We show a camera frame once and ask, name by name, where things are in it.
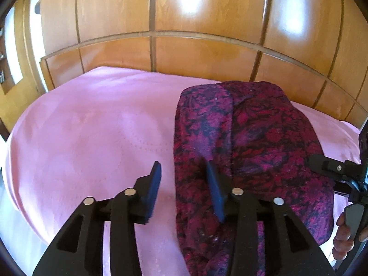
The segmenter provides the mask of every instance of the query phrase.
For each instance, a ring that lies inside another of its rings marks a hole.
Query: human hand
[[[334,248],[332,249],[332,255],[337,260],[344,260],[347,253],[354,247],[353,238],[350,239],[350,228],[345,225],[344,213],[337,219],[336,225],[339,228],[333,240]],[[368,240],[368,227],[363,229],[359,237],[360,242],[365,242],[366,240]]]

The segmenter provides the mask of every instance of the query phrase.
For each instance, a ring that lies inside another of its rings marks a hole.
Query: black plastic bracket
[[[153,213],[161,181],[161,164],[115,198],[85,198],[51,242],[33,276],[102,276],[102,239],[111,221],[111,276],[141,276],[134,223],[146,224]]]
[[[362,162],[362,164],[356,164],[349,160],[340,162],[324,155],[311,155],[308,159],[308,166],[312,171],[333,179],[336,184],[343,183],[351,189],[348,200],[353,204],[344,209],[344,216],[345,225],[351,230],[354,248],[348,252],[343,261],[336,261],[334,269],[337,276],[343,276],[353,266],[366,244],[359,241],[360,233],[368,226],[368,166],[364,160]],[[344,187],[336,185],[335,190],[336,188],[343,189]],[[346,191],[337,191],[336,193],[346,196]]]
[[[235,247],[227,275],[257,275],[257,221],[264,224],[266,275],[335,275],[313,236],[282,198],[260,200],[235,188],[230,178],[218,173],[212,161],[207,163],[207,181],[220,222],[231,217],[237,219]]]

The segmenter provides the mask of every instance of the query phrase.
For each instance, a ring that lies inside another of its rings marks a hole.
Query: metal screw
[[[240,196],[240,195],[243,195],[244,191],[240,188],[233,188],[231,190],[231,193],[234,194],[234,195]]]
[[[133,188],[129,188],[129,189],[126,189],[124,191],[124,194],[127,195],[127,196],[133,196],[136,193],[137,193],[137,191]]]
[[[285,203],[285,201],[280,198],[280,197],[276,197],[274,200],[273,200],[274,204],[276,205],[283,205]]]
[[[95,199],[93,197],[87,197],[83,200],[84,205],[91,205],[95,202]]]

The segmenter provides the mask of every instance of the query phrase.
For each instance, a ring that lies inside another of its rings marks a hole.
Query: red floral cloth
[[[236,187],[260,198],[282,197],[314,239],[334,226],[334,182],[311,172],[308,156],[323,154],[308,119],[268,82],[238,81],[184,90],[175,117],[177,235],[191,276],[226,275],[235,225],[213,213],[206,161],[213,160]],[[258,275],[264,275],[262,224]]]

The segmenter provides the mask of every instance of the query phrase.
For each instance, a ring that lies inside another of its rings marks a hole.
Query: pink bed sheet
[[[142,273],[187,276],[175,230],[174,116],[185,88],[214,82],[101,67],[41,96],[8,140],[3,176],[14,206],[50,243],[84,197],[114,197],[160,161],[153,217],[135,227]],[[357,128],[293,104],[311,121],[326,156],[358,162]],[[346,205],[335,196],[335,219]],[[108,224],[105,230],[104,275],[110,275]],[[321,246],[330,261],[333,236]]]

